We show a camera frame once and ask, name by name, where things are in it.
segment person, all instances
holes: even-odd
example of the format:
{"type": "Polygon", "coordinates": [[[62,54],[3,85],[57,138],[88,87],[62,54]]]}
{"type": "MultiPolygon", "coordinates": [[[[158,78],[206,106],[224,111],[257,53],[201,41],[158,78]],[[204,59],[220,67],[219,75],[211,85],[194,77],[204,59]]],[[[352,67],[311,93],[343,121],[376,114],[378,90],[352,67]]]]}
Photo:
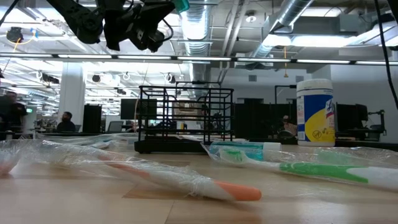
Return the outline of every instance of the person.
{"type": "Polygon", "coordinates": [[[62,122],[57,126],[57,132],[76,132],[76,127],[73,122],[71,122],[72,114],[71,112],[64,112],[62,115],[62,122]]]}
{"type": "Polygon", "coordinates": [[[8,129],[15,133],[22,133],[25,126],[27,111],[24,105],[17,103],[17,93],[7,92],[6,96],[11,100],[10,109],[7,115],[8,129]]]}
{"type": "Polygon", "coordinates": [[[294,136],[296,136],[297,135],[297,125],[289,122],[289,116],[285,115],[283,122],[284,122],[284,129],[286,131],[289,131],[290,133],[292,133],[294,136]]]}

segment desk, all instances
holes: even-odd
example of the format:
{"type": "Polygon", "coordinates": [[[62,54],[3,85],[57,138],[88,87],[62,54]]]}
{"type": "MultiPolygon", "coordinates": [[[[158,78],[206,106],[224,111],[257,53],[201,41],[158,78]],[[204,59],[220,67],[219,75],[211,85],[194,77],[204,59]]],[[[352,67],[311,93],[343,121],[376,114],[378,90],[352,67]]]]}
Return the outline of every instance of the desk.
{"type": "MultiPolygon", "coordinates": [[[[283,148],[295,151],[297,146],[283,148]]],[[[226,167],[205,155],[135,155],[257,187],[263,198],[239,203],[197,199],[74,170],[18,165],[0,179],[2,223],[398,223],[398,193],[226,167]]]]}
{"type": "Polygon", "coordinates": [[[100,133],[43,133],[44,136],[56,136],[56,137],[85,137],[85,136],[97,136],[100,133]]]}

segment plastic wrap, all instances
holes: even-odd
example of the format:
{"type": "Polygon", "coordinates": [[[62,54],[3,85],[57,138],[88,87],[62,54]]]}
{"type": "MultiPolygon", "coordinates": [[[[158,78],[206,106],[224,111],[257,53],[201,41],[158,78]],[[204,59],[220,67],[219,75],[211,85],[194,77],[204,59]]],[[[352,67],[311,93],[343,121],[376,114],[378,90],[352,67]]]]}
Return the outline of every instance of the plastic wrap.
{"type": "Polygon", "coordinates": [[[209,156],[230,166],[302,175],[347,184],[398,190],[398,153],[366,147],[286,147],[286,151],[211,145],[209,156]]]}
{"type": "Polygon", "coordinates": [[[0,142],[0,173],[9,172],[18,159],[79,169],[95,174],[146,181],[190,195],[222,200],[259,200],[258,189],[229,184],[202,176],[187,168],[173,167],[124,154],[43,140],[0,142]]]}
{"type": "Polygon", "coordinates": [[[98,149],[114,149],[116,151],[134,150],[134,143],[138,141],[137,133],[100,134],[97,136],[50,136],[36,134],[36,139],[48,140],[61,144],[91,146],[98,149]]]}

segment toothbrush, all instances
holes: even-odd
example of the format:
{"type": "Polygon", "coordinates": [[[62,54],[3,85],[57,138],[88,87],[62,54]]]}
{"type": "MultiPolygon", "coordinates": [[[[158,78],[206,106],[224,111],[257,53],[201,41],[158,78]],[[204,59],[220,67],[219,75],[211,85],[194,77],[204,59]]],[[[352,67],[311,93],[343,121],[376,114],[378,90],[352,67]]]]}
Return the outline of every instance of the toothbrush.
{"type": "Polygon", "coordinates": [[[398,169],[365,166],[323,165],[309,162],[278,163],[256,161],[243,151],[220,151],[221,160],[264,170],[282,171],[290,174],[327,178],[328,180],[366,184],[384,189],[398,190],[398,169]]]}
{"type": "Polygon", "coordinates": [[[254,201],[261,199],[261,191],[254,187],[230,184],[199,174],[191,175],[177,172],[177,170],[174,171],[174,167],[165,167],[166,165],[156,162],[145,161],[143,163],[141,161],[128,161],[128,157],[125,155],[99,149],[97,150],[96,157],[108,166],[138,175],[143,179],[159,185],[179,189],[183,192],[193,192],[196,195],[220,200],[254,201]]]}

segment man sitting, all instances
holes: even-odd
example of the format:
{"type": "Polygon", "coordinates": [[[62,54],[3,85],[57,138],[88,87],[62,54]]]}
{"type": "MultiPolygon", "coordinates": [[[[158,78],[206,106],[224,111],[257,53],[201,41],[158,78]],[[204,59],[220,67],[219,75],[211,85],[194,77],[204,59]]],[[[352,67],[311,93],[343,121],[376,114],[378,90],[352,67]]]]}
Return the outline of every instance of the man sitting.
{"type": "Polygon", "coordinates": [[[70,112],[64,112],[62,115],[62,122],[57,126],[57,132],[76,132],[75,124],[70,121],[71,119],[72,114],[70,112]]]}

